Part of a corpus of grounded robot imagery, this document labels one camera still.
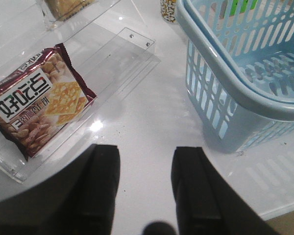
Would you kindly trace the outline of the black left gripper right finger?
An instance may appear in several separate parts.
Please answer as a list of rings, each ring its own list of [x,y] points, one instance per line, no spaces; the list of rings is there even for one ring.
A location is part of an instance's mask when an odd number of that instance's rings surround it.
[[[177,147],[171,183],[181,235],[275,235],[234,191],[201,147]]]

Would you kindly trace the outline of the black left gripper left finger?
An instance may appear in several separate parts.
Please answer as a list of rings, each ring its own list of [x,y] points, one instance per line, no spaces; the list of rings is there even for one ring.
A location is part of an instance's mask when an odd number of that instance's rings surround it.
[[[120,180],[115,145],[90,145],[42,183],[0,202],[0,235],[108,235]]]

